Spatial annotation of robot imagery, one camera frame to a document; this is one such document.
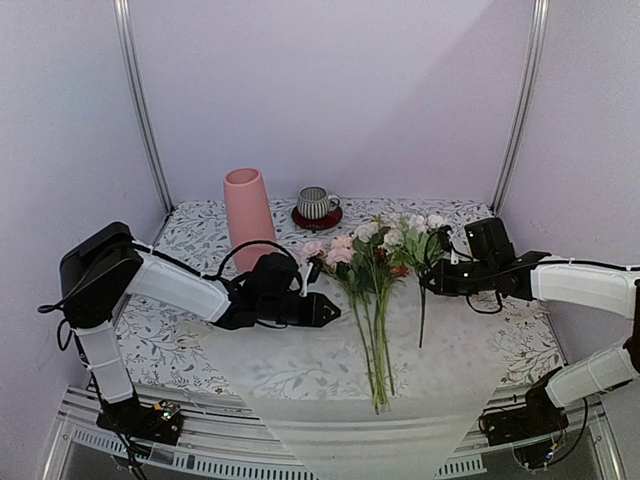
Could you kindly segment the cream printed ribbon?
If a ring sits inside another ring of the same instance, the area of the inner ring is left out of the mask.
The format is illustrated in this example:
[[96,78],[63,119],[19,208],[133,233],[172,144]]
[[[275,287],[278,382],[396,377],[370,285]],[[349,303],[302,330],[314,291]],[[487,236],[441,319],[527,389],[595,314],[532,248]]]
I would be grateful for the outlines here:
[[213,327],[207,322],[180,321],[173,330],[173,343],[184,348],[199,347],[200,341],[212,331]]

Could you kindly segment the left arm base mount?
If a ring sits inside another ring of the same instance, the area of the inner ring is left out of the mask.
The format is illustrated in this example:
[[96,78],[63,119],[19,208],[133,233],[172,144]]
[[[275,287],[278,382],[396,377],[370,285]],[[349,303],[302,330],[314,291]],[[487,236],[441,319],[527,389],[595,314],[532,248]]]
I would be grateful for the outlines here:
[[103,402],[96,421],[102,429],[170,446],[178,444],[183,423],[179,404],[162,400],[145,406],[137,397],[115,404]]

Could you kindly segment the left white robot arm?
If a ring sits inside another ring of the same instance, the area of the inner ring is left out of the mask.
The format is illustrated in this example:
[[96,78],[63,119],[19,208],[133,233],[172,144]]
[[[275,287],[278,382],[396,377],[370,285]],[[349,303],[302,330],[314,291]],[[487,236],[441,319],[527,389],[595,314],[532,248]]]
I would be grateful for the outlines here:
[[232,280],[222,269],[199,272],[138,242],[122,222],[107,225],[62,258],[62,297],[50,308],[63,313],[110,405],[111,419],[126,433],[141,433],[149,415],[133,400],[135,389],[111,324],[122,297],[164,302],[229,331],[258,323],[322,328],[340,317],[326,295],[308,289],[320,273],[318,261],[302,272],[284,247],[269,240],[263,244],[268,252]]

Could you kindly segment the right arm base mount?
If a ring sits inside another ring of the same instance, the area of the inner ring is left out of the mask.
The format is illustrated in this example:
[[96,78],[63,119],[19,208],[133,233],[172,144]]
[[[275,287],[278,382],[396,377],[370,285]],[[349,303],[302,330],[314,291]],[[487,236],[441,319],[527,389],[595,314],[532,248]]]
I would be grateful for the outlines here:
[[478,426],[490,446],[561,432],[569,426],[563,407],[556,407],[545,391],[561,367],[541,377],[525,393],[523,406],[483,413]]

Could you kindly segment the peach rose flower stem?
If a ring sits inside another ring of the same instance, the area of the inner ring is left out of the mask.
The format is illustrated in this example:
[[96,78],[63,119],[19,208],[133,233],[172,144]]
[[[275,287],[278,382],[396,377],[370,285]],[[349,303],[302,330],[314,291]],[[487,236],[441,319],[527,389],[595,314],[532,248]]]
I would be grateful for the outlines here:
[[356,305],[362,307],[366,326],[363,330],[368,375],[372,386],[372,403],[376,414],[390,406],[395,394],[391,359],[386,332],[386,316],[393,278],[384,246],[389,227],[380,217],[359,225],[352,235],[352,270],[355,279]]

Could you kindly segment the rust red rose stem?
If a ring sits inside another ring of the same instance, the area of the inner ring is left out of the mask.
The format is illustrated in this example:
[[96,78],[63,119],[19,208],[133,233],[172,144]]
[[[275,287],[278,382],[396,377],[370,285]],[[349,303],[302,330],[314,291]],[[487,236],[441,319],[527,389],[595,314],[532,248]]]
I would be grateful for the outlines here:
[[374,266],[381,277],[402,279],[409,275],[409,267],[402,258],[397,258],[395,253],[383,249],[374,251]]

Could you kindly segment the pink peony flower stem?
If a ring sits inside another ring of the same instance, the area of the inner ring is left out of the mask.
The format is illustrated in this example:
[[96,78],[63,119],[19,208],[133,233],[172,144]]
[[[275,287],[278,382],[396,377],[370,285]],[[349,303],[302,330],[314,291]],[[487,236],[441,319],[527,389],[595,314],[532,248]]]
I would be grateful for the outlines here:
[[359,316],[362,315],[362,307],[356,305],[356,291],[355,291],[355,279],[352,270],[352,258],[354,255],[354,249],[352,247],[352,236],[337,237],[329,244],[324,244],[320,241],[311,241],[304,245],[302,250],[302,256],[305,261],[310,259],[317,259],[322,262],[322,271],[333,278],[342,287],[347,298],[349,300],[350,308],[355,318],[355,322],[358,328],[359,336],[362,341],[367,377],[372,397],[371,380],[368,375],[368,355],[365,353],[364,335],[363,330],[366,326],[363,318],[357,318],[357,311]]

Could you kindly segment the white translucent wrapping paper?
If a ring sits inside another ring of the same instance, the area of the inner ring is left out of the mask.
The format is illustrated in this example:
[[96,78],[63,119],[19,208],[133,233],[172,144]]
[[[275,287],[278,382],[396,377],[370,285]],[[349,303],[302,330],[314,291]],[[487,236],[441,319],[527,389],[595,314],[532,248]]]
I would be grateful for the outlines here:
[[502,321],[461,298],[395,285],[387,313],[395,392],[382,411],[366,376],[362,316],[329,278],[315,290],[342,308],[322,328],[216,329],[200,344],[231,390],[319,479],[430,479],[500,384]]

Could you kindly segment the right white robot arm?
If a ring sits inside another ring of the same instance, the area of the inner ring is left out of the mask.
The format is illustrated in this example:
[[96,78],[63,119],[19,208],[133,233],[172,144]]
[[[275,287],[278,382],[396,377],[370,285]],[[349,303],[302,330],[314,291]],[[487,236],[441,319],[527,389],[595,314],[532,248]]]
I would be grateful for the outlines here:
[[[562,258],[544,251],[517,255],[504,223],[490,217],[464,231],[471,256],[465,259],[449,239],[449,227],[436,230],[433,241],[444,255],[428,261],[422,288],[441,296],[470,297],[492,291],[498,298],[559,301],[639,320],[639,269]],[[517,427],[537,436],[552,424],[556,410],[594,393],[617,389],[639,377],[639,332],[590,357],[561,367],[538,380],[526,394]]]

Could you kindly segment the white peony flower stem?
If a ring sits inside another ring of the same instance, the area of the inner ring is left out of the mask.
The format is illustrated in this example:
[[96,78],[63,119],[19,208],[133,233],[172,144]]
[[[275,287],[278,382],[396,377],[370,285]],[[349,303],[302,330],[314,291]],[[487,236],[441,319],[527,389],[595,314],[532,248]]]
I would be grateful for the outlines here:
[[[407,241],[409,216],[410,215],[393,214],[386,217],[378,217],[381,218],[381,221],[385,226],[389,227],[389,232],[386,233],[384,237],[384,246],[386,247],[386,250],[395,253],[397,255],[397,258],[402,258],[402,261],[409,267],[410,273],[413,268],[411,267],[411,257]],[[402,279],[393,279],[391,294],[394,286],[398,282],[401,282]]]

